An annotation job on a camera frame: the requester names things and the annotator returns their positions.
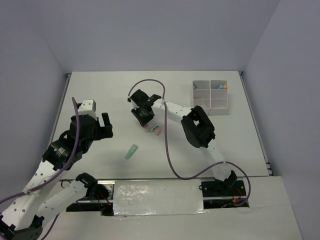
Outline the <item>clear tape roll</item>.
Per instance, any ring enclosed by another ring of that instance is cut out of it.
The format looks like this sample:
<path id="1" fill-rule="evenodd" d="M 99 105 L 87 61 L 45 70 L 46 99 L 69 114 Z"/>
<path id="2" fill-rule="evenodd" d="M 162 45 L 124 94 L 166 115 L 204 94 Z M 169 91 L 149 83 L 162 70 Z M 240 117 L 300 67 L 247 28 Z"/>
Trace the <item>clear tape roll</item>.
<path id="1" fill-rule="evenodd" d="M 202 107 L 203 109 L 209 109 L 206 105 L 199 105 L 200 107 Z"/>

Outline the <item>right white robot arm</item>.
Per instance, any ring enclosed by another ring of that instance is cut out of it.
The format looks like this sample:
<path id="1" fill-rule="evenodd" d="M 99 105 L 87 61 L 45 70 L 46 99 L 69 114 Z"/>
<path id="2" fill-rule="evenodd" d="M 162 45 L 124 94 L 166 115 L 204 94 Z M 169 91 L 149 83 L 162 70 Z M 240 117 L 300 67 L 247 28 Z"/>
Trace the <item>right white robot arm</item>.
<path id="1" fill-rule="evenodd" d="M 199 149 L 209 162 L 218 192 L 228 196 L 234 191 L 237 175 L 225 162 L 226 159 L 217 146 L 215 127 L 201 106 L 192 108 L 181 106 L 166 101 L 156 94 L 148 96 L 140 89 L 134 93 L 130 92 L 127 101 L 132 103 L 131 113 L 143 127 L 147 126 L 155 116 L 164 117 L 167 154 L 169 153 L 168 120 L 181 124 L 188 143 Z"/>

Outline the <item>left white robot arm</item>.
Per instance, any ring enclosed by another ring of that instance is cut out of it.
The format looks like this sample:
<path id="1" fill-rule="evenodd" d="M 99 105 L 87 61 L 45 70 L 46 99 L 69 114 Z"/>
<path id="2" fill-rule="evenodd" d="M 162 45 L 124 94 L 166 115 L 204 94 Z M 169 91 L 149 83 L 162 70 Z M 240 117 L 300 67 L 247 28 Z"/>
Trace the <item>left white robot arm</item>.
<path id="1" fill-rule="evenodd" d="M 83 198 L 107 200 L 110 191 L 88 173 L 79 174 L 62 191 L 48 198 L 63 177 L 68 160 L 73 165 L 85 154 L 93 141 L 112 138 L 107 113 L 104 126 L 90 115 L 72 116 L 69 130 L 52 142 L 25 190 L 0 214 L 0 236 L 4 240 L 37 240 L 43 228 L 72 203 Z"/>

